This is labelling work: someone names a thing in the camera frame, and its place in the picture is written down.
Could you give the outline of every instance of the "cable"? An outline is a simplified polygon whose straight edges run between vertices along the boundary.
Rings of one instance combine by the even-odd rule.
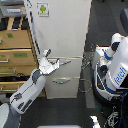
[[[118,123],[118,112],[115,112],[114,108],[115,108],[115,106],[113,106],[113,112],[107,118],[107,120],[104,124],[104,128],[106,128],[107,123],[108,123],[109,127],[112,127],[112,128],[114,128],[114,126]]]
[[[82,93],[87,93],[87,92],[89,92],[89,91],[92,89],[92,83],[91,83],[91,81],[90,81],[90,80],[86,80],[86,79],[80,79],[80,80],[84,80],[84,81],[89,82],[90,85],[91,85],[91,87],[90,87],[87,91],[83,91],[80,87],[79,87],[79,90],[80,90]]]
[[[126,90],[126,92],[124,93],[123,99],[121,101],[121,114],[120,114],[120,122],[119,122],[118,128],[120,128],[120,125],[121,125],[123,101],[124,101],[124,98],[127,95],[127,93],[128,93],[128,90]]]

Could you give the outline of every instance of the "green label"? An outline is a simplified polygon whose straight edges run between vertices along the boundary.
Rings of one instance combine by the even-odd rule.
[[[8,69],[13,69],[12,67],[9,67]]]
[[[7,33],[8,38],[13,38],[12,33]]]
[[[6,57],[5,55],[0,55],[1,57]]]
[[[15,58],[25,58],[28,57],[27,53],[13,53]]]

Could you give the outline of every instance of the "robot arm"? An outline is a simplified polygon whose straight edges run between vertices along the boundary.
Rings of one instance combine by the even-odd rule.
[[[50,49],[43,52],[39,63],[39,70],[34,69],[28,81],[26,81],[19,90],[10,97],[12,108],[19,114],[25,113],[42,91],[46,82],[44,75],[49,75],[59,68],[59,60],[57,60],[54,65],[48,61],[47,56],[50,52]]]

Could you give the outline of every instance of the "cabinet door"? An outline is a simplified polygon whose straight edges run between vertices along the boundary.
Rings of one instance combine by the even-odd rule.
[[[0,49],[31,48],[27,30],[0,31]]]
[[[51,49],[51,57],[82,56],[88,32],[92,0],[33,0],[32,15],[40,50]],[[39,15],[40,3],[48,3],[49,16]],[[30,27],[30,9],[24,0]]]
[[[0,66],[35,65],[31,49],[0,50]]]
[[[45,84],[46,96],[53,98],[76,98],[79,79],[55,78],[47,79]]]

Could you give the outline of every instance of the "cabinet handle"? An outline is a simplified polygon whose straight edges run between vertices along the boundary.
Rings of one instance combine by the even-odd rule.
[[[65,84],[65,83],[67,83],[67,82],[69,82],[70,81],[70,79],[56,79],[56,80],[52,80],[52,82],[55,82],[55,83],[57,83],[57,84]]]
[[[0,72],[0,75],[12,75],[12,74],[15,74],[16,71],[14,70],[14,72]]]
[[[61,65],[65,65],[65,64],[68,64],[68,63],[70,63],[70,62],[71,62],[71,60],[66,60],[66,62],[59,63],[59,65],[60,65],[60,66],[61,66]]]
[[[8,63],[9,59],[5,60],[5,61],[0,61],[0,63]]]
[[[71,62],[71,60],[66,60],[66,62],[60,63],[59,65],[65,65],[65,64],[68,64],[68,63],[70,63],[70,62]]]
[[[17,90],[3,90],[3,86],[1,87],[1,92],[16,92]]]

